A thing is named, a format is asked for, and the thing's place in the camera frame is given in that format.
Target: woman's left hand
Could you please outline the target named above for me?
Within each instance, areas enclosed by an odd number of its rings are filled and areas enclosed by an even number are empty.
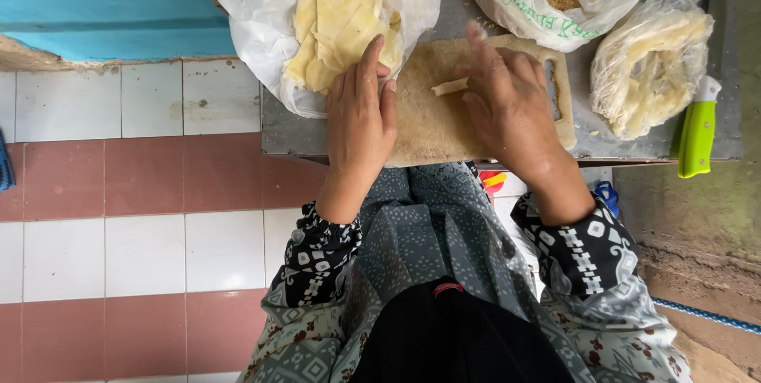
[[[367,45],[359,63],[336,76],[327,97],[330,169],[315,208],[335,224],[350,224],[396,140],[396,82],[388,80],[378,99],[378,77],[390,69],[378,62],[384,37]]]

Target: red label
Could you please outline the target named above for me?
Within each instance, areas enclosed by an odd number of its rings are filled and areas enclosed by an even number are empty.
[[[463,286],[459,283],[442,283],[441,285],[437,286],[436,289],[433,290],[433,296],[436,298],[437,295],[441,294],[442,291],[446,291],[447,289],[456,289],[460,292],[463,291]]]

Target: green knife handle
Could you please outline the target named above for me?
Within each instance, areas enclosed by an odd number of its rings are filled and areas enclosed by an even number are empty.
[[[693,102],[687,106],[679,156],[681,178],[711,171],[715,122],[716,101]]]

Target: cutting board handle hole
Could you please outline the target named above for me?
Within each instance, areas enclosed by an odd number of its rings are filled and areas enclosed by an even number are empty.
[[[544,74],[547,76],[547,96],[549,96],[549,105],[553,108],[553,118],[555,121],[560,120],[560,109],[558,108],[558,85],[555,82],[555,61],[553,59],[544,59]]]

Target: knife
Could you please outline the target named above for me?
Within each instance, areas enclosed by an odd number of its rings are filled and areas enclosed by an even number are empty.
[[[700,78],[695,97],[687,106],[679,147],[679,177],[690,178],[711,171],[711,147],[716,124],[716,96],[721,90],[721,59],[724,57],[724,35],[727,0],[709,0],[708,14],[714,19],[709,37],[709,60],[706,75]]]

